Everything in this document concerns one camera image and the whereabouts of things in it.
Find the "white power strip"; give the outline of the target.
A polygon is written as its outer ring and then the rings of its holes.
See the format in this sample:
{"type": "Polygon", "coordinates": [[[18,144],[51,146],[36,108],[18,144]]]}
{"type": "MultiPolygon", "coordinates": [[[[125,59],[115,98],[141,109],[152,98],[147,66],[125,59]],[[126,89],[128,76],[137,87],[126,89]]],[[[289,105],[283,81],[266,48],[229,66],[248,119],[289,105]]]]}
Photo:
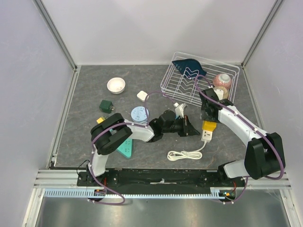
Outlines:
{"type": "Polygon", "coordinates": [[[203,130],[201,135],[201,141],[205,143],[209,143],[212,140],[212,136],[213,136],[212,131],[203,130]]]}

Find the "yellow plug adapter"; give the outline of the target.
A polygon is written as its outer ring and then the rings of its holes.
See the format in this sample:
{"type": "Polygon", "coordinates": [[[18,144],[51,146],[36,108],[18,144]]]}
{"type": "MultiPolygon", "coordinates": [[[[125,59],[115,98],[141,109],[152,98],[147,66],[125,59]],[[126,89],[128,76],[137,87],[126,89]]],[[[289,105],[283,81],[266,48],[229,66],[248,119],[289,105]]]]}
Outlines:
{"type": "Polygon", "coordinates": [[[216,129],[216,127],[217,127],[216,122],[203,121],[202,130],[204,131],[213,132],[216,129]]]}

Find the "round light blue socket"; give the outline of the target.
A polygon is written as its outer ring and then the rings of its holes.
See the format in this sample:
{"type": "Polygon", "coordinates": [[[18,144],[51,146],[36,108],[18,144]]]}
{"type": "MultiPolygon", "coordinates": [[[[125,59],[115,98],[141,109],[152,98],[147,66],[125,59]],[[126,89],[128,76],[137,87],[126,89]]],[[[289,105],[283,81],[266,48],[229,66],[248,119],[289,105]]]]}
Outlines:
{"type": "Polygon", "coordinates": [[[147,124],[147,115],[149,114],[148,110],[145,110],[143,106],[137,106],[131,111],[131,118],[134,123],[139,123],[146,125],[147,124]]]}

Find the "white plug adapter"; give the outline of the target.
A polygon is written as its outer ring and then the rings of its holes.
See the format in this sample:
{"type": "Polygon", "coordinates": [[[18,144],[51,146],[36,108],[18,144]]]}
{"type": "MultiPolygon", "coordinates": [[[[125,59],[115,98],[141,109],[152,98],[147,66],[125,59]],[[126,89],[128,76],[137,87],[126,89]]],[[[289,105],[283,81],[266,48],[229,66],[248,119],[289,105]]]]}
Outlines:
{"type": "Polygon", "coordinates": [[[144,102],[146,100],[148,94],[145,91],[141,90],[137,93],[136,96],[140,101],[144,102]]]}

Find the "teal triangular power strip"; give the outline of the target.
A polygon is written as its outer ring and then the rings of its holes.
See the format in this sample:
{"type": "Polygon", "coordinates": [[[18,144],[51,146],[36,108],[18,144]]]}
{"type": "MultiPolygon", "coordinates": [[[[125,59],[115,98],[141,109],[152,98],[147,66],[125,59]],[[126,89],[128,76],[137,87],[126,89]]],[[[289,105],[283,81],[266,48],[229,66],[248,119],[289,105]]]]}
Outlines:
{"type": "Polygon", "coordinates": [[[132,148],[133,148],[133,140],[127,139],[117,148],[117,152],[120,153],[125,158],[130,159],[132,156],[132,148]]]}

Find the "dark green cube plug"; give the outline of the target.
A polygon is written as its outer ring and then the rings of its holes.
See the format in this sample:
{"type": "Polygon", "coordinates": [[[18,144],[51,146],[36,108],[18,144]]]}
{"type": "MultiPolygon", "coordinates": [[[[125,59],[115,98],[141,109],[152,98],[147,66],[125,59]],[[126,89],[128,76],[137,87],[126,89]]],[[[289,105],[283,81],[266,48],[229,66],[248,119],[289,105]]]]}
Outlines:
{"type": "Polygon", "coordinates": [[[99,109],[103,113],[110,114],[114,110],[114,105],[111,101],[102,100],[100,105],[99,105],[99,109]]]}

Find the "yellow cube plug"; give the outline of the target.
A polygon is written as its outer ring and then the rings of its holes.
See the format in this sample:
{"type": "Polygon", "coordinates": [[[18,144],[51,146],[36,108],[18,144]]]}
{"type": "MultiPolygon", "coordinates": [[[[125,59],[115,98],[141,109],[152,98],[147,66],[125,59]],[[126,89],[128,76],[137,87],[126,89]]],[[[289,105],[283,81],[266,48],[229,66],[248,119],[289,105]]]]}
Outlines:
{"type": "Polygon", "coordinates": [[[102,117],[100,117],[100,118],[97,119],[97,123],[100,124],[100,123],[102,123],[106,119],[107,119],[107,117],[102,116],[102,117]]]}

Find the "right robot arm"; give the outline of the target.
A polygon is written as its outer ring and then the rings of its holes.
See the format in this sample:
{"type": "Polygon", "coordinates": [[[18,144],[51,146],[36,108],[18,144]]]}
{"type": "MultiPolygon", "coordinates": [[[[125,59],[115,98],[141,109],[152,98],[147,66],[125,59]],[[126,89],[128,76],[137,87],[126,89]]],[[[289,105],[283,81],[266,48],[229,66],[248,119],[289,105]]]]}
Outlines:
{"type": "Polygon", "coordinates": [[[281,179],[285,169],[285,156],[281,136],[268,133],[244,117],[228,99],[220,100],[213,88],[199,93],[201,111],[206,120],[227,126],[246,146],[243,160],[232,161],[218,167],[217,181],[228,186],[234,178],[248,176],[254,180],[272,179],[279,172],[281,179]]]}

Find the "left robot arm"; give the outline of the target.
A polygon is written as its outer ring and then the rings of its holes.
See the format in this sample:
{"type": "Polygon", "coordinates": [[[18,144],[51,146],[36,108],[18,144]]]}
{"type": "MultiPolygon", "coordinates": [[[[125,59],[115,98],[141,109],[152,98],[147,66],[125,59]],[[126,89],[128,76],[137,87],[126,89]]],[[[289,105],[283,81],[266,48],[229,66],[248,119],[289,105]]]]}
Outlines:
{"type": "Polygon", "coordinates": [[[133,139],[151,143],[162,139],[165,133],[177,133],[181,137],[200,135],[187,115],[177,117],[171,110],[166,110],[147,125],[128,121],[120,113],[113,114],[90,131],[92,158],[88,167],[90,172],[87,180],[93,186],[103,183],[108,156],[125,140],[133,139]]]}

